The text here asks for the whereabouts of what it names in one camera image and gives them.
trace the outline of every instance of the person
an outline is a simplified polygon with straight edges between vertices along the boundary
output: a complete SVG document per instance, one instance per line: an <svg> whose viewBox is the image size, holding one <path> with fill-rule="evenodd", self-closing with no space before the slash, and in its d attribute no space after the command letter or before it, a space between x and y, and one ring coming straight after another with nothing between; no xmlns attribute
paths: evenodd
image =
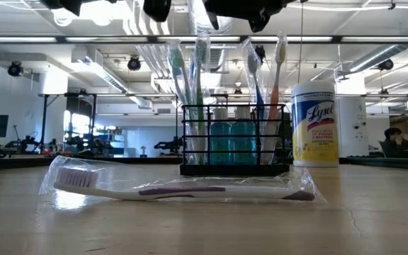
<svg viewBox="0 0 408 255"><path fill-rule="evenodd" d="M408 140L402 137L402 131L397 127L390 127L385 132L384 149L387 157L408 157Z"/></svg>

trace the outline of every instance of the lysol wipes container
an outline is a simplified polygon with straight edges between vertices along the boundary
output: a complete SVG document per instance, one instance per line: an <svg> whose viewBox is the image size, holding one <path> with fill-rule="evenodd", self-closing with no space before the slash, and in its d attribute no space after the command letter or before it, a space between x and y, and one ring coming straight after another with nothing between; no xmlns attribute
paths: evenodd
<svg viewBox="0 0 408 255"><path fill-rule="evenodd" d="M333 167L339 164L334 85L309 81L292 91L295 166Z"/></svg>

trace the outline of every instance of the mouthwash bottle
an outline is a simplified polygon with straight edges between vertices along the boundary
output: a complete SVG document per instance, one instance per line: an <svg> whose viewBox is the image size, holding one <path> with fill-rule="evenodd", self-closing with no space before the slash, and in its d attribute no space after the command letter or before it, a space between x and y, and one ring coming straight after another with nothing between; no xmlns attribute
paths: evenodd
<svg viewBox="0 0 408 255"><path fill-rule="evenodd" d="M237 120L250 120L248 106L239 106L235 110ZM233 135L255 135L256 125L254 122L235 122L232 124ZM256 164L256 138L255 137L233 137L234 151L253 151L252 153L234 153L235 164Z"/></svg>
<svg viewBox="0 0 408 255"><path fill-rule="evenodd" d="M213 110L215 120L227 120L227 109L216 108ZM228 122L214 122L210 125L210 135L231 135L231 125ZM230 137L211 137L210 150L230 151L232 141ZM233 164L232 153L212 153L210 154L211 164Z"/></svg>

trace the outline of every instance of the wooden table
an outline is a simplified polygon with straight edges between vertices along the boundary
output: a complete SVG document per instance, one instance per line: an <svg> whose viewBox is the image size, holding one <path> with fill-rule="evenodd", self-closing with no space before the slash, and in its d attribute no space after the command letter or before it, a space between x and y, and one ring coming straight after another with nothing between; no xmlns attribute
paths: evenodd
<svg viewBox="0 0 408 255"><path fill-rule="evenodd" d="M45 171L0 171L1 255L408 254L406 170L313 170L319 205L40 198Z"/></svg>

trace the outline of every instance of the ceiling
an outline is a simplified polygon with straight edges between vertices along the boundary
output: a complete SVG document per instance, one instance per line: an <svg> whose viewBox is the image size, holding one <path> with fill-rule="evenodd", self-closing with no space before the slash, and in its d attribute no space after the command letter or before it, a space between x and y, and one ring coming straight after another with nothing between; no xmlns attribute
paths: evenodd
<svg viewBox="0 0 408 255"><path fill-rule="evenodd" d="M395 1L398 6L408 6L408 1ZM173 1L174 8L169 14L167 21L169 32L172 35L189 35L190 26L187 1ZM317 6L325 8L355 8L389 6L390 0L309 0L305 6ZM90 20L73 20L67 27L55 24L51 11L37 1L0 1L0 35L126 35L123 22L115 19L107 26L98 26ZM408 9L396 8L392 11L386 9L371 11L303 11L303 34L305 35L406 35L408 30ZM299 3L294 3L274 15L263 31L256 35L275 35L279 31L286 34L299 35L301 25L301 9ZM251 35L249 24L243 20L234 20L231 34ZM70 69L74 69L71 63L71 51L73 45L0 45L0 52L13 53L42 53L62 63ZM264 45L267 60L270 61L274 51L274 45ZM309 81L325 68L335 62L354 61L373 51L379 45L299 45L288 46L288 63L286 82L281 84L283 90L290 88L299 81ZM142 68L132 72L127 68L131 55L139 55L134 45L92 45L89 50L98 50L104 56L105 68L111 70L120 80L136 92L157 93L151 84L152 72L141 56ZM191 54L189 47L183 47L186 56ZM379 71L368 70L365 75L365 87L368 92L379 91L381 84L388 86L408 80L408 50L392 57L395 63L393 70L383 72L383 78L379 78ZM269 73L270 65L264 64L263 72ZM220 70L221 82L215 91L232 93L236 81L246 88L247 81L243 68L243 56L239 47L227 50L225 65ZM89 91L99 93L108 92L108 85L92 76L93 74L80 74L78 82L69 87L84 87ZM395 93L408 93L408 86L404 86Z"/></svg>

